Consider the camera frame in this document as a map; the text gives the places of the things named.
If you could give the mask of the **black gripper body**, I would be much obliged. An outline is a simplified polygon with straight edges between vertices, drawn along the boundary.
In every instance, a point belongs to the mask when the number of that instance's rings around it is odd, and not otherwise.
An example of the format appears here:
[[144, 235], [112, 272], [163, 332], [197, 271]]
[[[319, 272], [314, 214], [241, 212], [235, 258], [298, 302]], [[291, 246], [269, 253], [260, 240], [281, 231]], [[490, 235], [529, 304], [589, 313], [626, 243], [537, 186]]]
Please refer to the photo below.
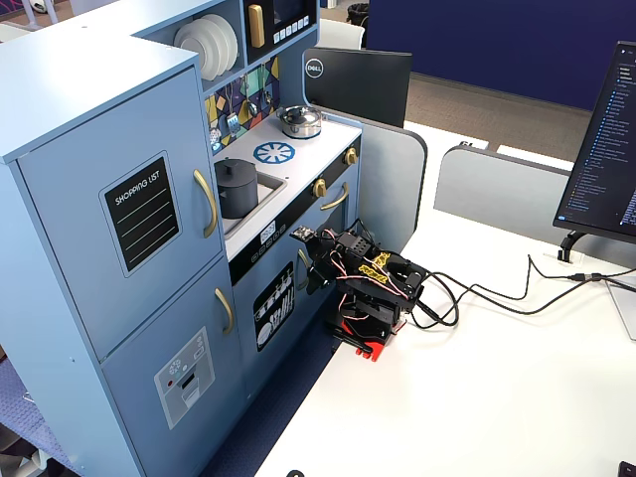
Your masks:
[[344, 240], [348, 232], [336, 234], [330, 229], [314, 232], [312, 239], [319, 240], [319, 255], [314, 265], [327, 265], [331, 268], [331, 278], [347, 276], [348, 271], [344, 264]]

